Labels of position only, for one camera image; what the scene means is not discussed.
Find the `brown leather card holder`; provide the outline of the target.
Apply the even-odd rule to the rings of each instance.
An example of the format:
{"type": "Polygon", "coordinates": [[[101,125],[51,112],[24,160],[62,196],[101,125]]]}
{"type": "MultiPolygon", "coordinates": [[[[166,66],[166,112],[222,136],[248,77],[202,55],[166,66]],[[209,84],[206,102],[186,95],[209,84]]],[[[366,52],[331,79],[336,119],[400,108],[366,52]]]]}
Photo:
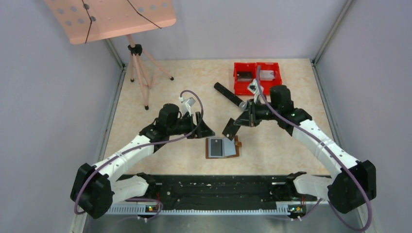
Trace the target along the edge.
{"type": "Polygon", "coordinates": [[[236,135],[233,140],[228,138],[206,138],[206,159],[228,159],[240,156],[242,142],[236,135]]]}

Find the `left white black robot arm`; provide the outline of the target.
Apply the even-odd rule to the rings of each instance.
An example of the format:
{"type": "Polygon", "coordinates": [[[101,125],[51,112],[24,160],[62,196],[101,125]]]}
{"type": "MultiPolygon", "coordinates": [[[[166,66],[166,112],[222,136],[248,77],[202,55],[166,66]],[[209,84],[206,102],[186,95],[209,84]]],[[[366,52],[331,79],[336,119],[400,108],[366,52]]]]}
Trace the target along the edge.
{"type": "Polygon", "coordinates": [[[70,199],[77,215],[102,217],[110,207],[134,197],[154,198],[156,188],[139,175],[121,180],[120,177],[137,162],[156,153],[162,146],[182,139],[207,138],[215,132],[203,121],[202,112],[183,113],[175,104],[165,104],[158,117],[137,136],[110,157],[93,165],[85,163],[77,171],[70,199]]]}

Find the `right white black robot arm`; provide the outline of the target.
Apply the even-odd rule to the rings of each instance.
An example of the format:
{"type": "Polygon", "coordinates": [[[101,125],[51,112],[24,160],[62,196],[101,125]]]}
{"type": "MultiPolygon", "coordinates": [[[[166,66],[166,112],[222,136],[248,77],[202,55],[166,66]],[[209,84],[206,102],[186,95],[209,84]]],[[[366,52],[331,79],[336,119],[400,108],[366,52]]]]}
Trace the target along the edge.
{"type": "Polygon", "coordinates": [[[297,172],[288,175],[285,194],[291,200],[311,195],[329,201],[346,214],[377,196],[376,167],[369,160],[361,162],[345,152],[317,126],[304,109],[296,108],[285,85],[270,88],[268,104],[260,100],[241,100],[221,84],[214,88],[243,112],[230,119],[223,135],[233,139],[240,127],[256,127],[263,120],[275,120],[278,126],[300,141],[322,163],[330,177],[297,172]]]}

